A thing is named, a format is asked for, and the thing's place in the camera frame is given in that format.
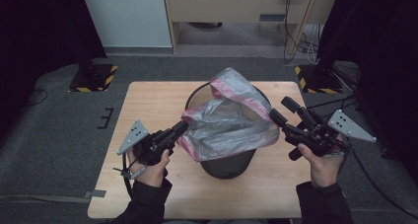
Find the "clear plastic bag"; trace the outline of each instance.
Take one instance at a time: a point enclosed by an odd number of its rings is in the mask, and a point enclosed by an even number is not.
[[[212,97],[184,111],[189,124],[177,144],[198,162],[274,144],[280,128],[268,100],[245,77],[227,68],[210,81]]]

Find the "wire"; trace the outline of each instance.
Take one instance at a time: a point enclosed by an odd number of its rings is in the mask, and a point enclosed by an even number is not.
[[[314,30],[316,29],[316,25],[313,25],[313,28],[312,28],[312,30],[311,30],[311,36],[313,36],[314,35]],[[308,52],[307,52],[307,58],[308,58],[308,60],[310,61],[310,63],[312,63],[312,64],[317,64],[317,62],[316,62],[316,55],[315,55],[315,51],[314,51],[314,46],[313,46],[313,44],[314,44],[314,37],[312,38],[312,40],[311,40],[311,43],[309,44],[309,48],[308,48]],[[312,53],[312,55],[313,55],[313,59],[311,59],[310,58],[310,52]]]
[[[399,204],[397,204],[395,201],[393,201],[389,196],[387,196],[382,190],[381,188],[373,181],[373,179],[371,178],[371,176],[369,175],[369,173],[366,171],[363,163],[360,161],[359,157],[357,156],[356,151],[354,151],[352,145],[351,145],[351,141],[349,137],[346,137],[349,146],[351,148],[351,152],[354,155],[354,158],[356,158],[357,163],[359,164],[360,168],[362,169],[363,173],[365,174],[366,178],[369,180],[369,182],[372,184],[372,186],[375,188],[375,190],[381,194],[382,197],[384,197],[384,199],[386,199],[388,202],[390,202],[393,206],[395,206],[396,208],[398,208],[399,210],[401,210],[402,212],[406,213],[407,215],[415,218],[418,220],[418,216],[412,214],[411,212],[409,212],[408,210],[406,210],[405,208],[403,208],[402,206],[400,206]]]
[[[351,96],[349,96],[349,97],[347,97],[347,98],[345,98],[345,99],[340,99],[340,100],[335,100],[335,101],[332,101],[332,102],[328,102],[328,103],[324,103],[324,104],[320,104],[320,105],[316,105],[316,106],[314,106],[314,107],[320,107],[320,106],[323,106],[323,105],[327,105],[327,104],[330,104],[330,103],[336,103],[336,102],[341,102],[342,101],[342,104],[341,104],[341,109],[343,109],[343,108],[347,108],[347,107],[349,107],[349,106],[351,106],[351,105],[353,105],[353,104],[356,104],[357,102],[355,102],[355,103],[351,103],[351,104],[348,104],[348,105],[344,105],[344,102],[345,102],[345,100],[348,100],[349,98],[351,98],[351,97],[353,97],[354,98],[354,96],[353,95],[351,95]],[[327,115],[325,115],[324,117],[328,117],[328,116],[330,116],[331,114],[333,114],[333,112],[332,113],[330,113],[330,114],[327,114]],[[351,144],[351,141],[350,141],[350,138],[349,137],[346,137],[346,140],[348,141],[348,145],[349,145],[349,147],[350,147],[350,150],[351,150],[351,153],[354,155],[354,157],[355,157],[355,159],[356,159],[356,161],[357,161],[357,163],[359,164],[359,166],[360,166],[360,168],[361,168],[361,170],[363,171],[363,173],[365,174],[365,176],[366,176],[366,178],[369,180],[369,182],[372,184],[372,186],[375,188],[375,190],[384,198],[384,199],[386,199],[388,202],[390,202],[393,206],[395,206],[396,208],[398,208],[399,210],[401,210],[402,212],[404,212],[404,213],[406,213],[407,215],[409,215],[409,216],[411,216],[411,217],[413,217],[413,218],[415,218],[415,219],[417,219],[418,220],[418,216],[416,216],[416,215],[414,215],[413,213],[411,213],[410,211],[408,211],[408,210],[406,210],[405,208],[403,208],[402,206],[400,206],[398,203],[396,203],[395,201],[393,201],[389,196],[387,196],[387,194],[385,194],[382,190],[381,190],[381,188],[373,181],[373,179],[371,178],[371,176],[369,175],[369,173],[366,171],[366,169],[365,169],[365,167],[364,167],[364,165],[363,165],[363,163],[361,162],[361,160],[360,160],[360,158],[357,156],[357,153],[356,153],[356,151],[354,150],[354,148],[353,148],[353,146],[352,146],[352,144]]]
[[[348,96],[346,98],[343,98],[343,99],[337,99],[337,100],[334,100],[334,101],[330,101],[330,102],[326,102],[326,103],[322,103],[322,104],[310,106],[310,107],[307,107],[307,109],[313,109],[313,108],[317,108],[317,107],[321,107],[321,106],[325,106],[325,105],[329,105],[329,104],[339,103],[341,101],[344,102],[344,101],[350,100],[350,99],[354,99],[354,95],[350,95],[350,96]]]
[[[338,76],[338,74],[336,74],[335,72],[332,72],[332,74],[348,89],[348,90],[350,90],[350,92],[354,92],[354,90],[356,89],[356,87],[355,86],[349,86],[342,78],[340,78],[339,76]]]
[[[5,195],[5,196],[0,196],[0,202],[23,202],[23,201],[89,203],[90,199],[85,198],[85,197],[45,196],[45,195]]]
[[[333,72],[338,74],[341,78],[343,78],[345,81],[347,81],[349,84],[353,85],[353,86],[357,86],[358,82],[359,82],[359,76],[360,76],[360,68],[359,67],[349,67],[346,65],[333,65]],[[343,67],[346,69],[350,69],[350,70],[355,70],[356,72],[356,77],[353,78],[353,76],[348,75],[347,73],[343,72],[341,69],[339,69],[339,67]]]
[[[39,105],[39,104],[43,103],[43,101],[45,101],[48,98],[48,96],[49,96],[48,95],[48,92],[46,92],[44,89],[35,89],[34,92],[35,91],[38,91],[39,93],[44,92],[45,93],[45,97],[42,100],[40,100],[40,102],[33,103],[33,104],[26,104],[25,107],[32,107],[32,106]]]
[[[298,50],[298,52],[301,52],[301,50],[299,49],[298,44],[293,39],[292,35],[289,33],[287,18],[288,18],[288,14],[289,14],[290,3],[291,3],[291,0],[286,0],[286,13],[285,13],[285,31],[286,31],[286,34],[285,34],[285,47],[283,48],[283,59],[286,62],[290,62],[295,58],[295,54],[293,54],[290,59],[286,59],[286,45],[287,45],[287,42],[288,42],[288,36],[292,40],[293,44],[296,46],[296,49]]]
[[[131,164],[128,167],[128,170],[132,167],[132,165],[134,165],[136,162],[138,161],[138,158],[135,158],[135,160],[133,162],[131,162]]]
[[[298,47],[302,49],[302,51],[301,51],[302,53],[307,53],[308,49],[310,48],[310,43],[307,40],[307,35],[305,33],[302,33],[302,35],[304,36],[304,40],[301,40],[301,39],[299,40],[300,43],[298,44]],[[312,46],[313,46],[314,52],[317,52],[318,45],[312,43]]]

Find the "yellow black warning tape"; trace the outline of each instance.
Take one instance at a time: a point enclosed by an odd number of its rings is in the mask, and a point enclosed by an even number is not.
[[[113,65],[111,67],[110,72],[105,80],[104,86],[100,88],[89,88],[89,87],[76,87],[70,88],[69,92],[82,92],[82,93],[89,93],[89,92],[99,92],[99,91],[107,91],[108,87],[110,86],[111,81],[113,80],[114,74],[116,73],[117,66]]]
[[[298,75],[299,83],[301,84],[302,91],[304,93],[326,93],[326,94],[336,94],[343,93],[340,89],[313,89],[309,88],[307,82],[304,78],[304,75],[301,73],[300,67],[295,67],[296,75]]]

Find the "wooden table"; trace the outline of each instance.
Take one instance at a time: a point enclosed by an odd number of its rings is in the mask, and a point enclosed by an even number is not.
[[[136,118],[155,132],[172,127],[180,120],[190,94],[204,82],[134,82],[128,92],[100,173],[97,190],[104,197],[93,197],[88,214],[95,219],[111,219],[124,211],[129,196],[119,172],[121,157],[116,150]],[[285,96],[304,105],[294,82],[251,82],[268,98],[273,108],[297,124],[300,119],[281,104]],[[294,162],[288,153],[294,146],[279,141],[257,149],[248,168],[239,177],[218,180],[207,175],[178,146],[168,164],[173,189],[166,202],[168,219],[240,219],[301,217],[295,186],[310,179],[305,159]]]

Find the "wall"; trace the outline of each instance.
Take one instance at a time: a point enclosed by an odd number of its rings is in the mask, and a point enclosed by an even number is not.
[[[104,48],[172,47],[164,0],[86,0]]]

